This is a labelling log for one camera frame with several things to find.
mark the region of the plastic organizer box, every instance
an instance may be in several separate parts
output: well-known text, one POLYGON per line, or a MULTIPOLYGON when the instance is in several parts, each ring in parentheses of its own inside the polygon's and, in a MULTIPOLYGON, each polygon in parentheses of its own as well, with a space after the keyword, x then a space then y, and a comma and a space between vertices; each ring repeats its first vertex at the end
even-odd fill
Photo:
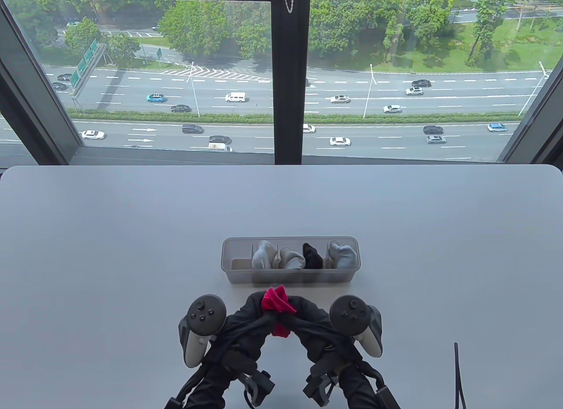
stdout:
POLYGON ((360 269, 360 250, 358 242, 349 236, 334 237, 231 237, 223 242, 221 268, 232 284, 311 284, 311 283, 348 283, 360 269), (278 253, 273 268, 260 270, 252 268, 252 256, 259 242, 266 240, 276 246, 278 253), (334 262, 329 257, 329 244, 332 241, 350 246, 358 256, 358 264, 352 268, 333 268, 334 262), (283 248, 301 253, 303 244, 308 243, 324 256, 322 270, 284 270, 279 269, 279 252, 283 248))

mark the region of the glass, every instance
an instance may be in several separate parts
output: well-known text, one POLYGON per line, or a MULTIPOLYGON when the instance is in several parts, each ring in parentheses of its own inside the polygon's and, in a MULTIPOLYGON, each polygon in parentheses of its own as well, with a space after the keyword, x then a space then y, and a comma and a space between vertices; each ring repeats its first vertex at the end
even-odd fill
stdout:
POLYGON ((311 0, 304 121, 316 130, 303 153, 497 161, 561 58, 562 5, 311 0), (350 100, 331 100, 340 94, 350 100), (446 143, 427 143, 426 125, 446 143))
POLYGON ((85 145, 274 152, 270 3, 4 1, 85 145))
POLYGON ((35 160, 0 113, 0 169, 32 164, 35 160))

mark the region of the white table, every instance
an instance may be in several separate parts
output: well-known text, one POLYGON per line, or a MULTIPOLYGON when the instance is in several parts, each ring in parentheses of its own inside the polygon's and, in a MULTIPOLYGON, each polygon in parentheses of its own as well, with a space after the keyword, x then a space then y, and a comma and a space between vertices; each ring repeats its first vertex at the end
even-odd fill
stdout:
MULTIPOLYGON (((354 280, 289 292, 380 309, 384 354, 368 361, 402 409, 453 407, 454 341, 470 409, 559 409, 562 201, 549 166, 11 168, 0 402, 161 408, 193 372, 177 331, 188 305, 210 292, 233 312, 254 290, 221 271, 225 238, 338 235, 359 242, 354 280)), ((316 408, 302 393, 310 365, 293 335, 269 337, 263 407, 316 408)), ((239 383, 225 396, 246 408, 239 383)), ((345 407, 341 391, 329 407, 345 407)))

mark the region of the controller grip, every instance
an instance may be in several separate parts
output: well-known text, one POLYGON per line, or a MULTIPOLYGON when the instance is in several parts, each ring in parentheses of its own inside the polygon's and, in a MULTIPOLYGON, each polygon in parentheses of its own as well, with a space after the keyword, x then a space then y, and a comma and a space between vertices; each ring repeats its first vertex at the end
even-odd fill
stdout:
POLYGON ((207 344, 227 320, 227 307, 217 295, 203 295, 193 301, 178 324, 183 361, 188 368, 201 363, 207 344))

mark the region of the gray sock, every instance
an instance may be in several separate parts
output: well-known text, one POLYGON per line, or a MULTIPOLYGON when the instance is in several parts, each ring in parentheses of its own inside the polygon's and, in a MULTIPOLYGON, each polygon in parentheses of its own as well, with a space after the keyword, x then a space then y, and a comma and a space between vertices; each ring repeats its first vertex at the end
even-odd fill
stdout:
POLYGON ((328 248, 328 255, 334 262, 334 268, 346 270, 358 267, 358 256, 351 246, 340 246, 339 243, 332 241, 328 248))
POLYGON ((278 268, 284 268, 285 270, 301 270, 305 268, 305 257, 299 252, 292 251, 289 248, 283 248, 280 251, 280 264, 278 268))
POLYGON ((274 258, 278 253, 275 246, 268 241, 258 242, 258 249, 252 256, 252 268, 255 270, 269 269, 274 264, 274 258))

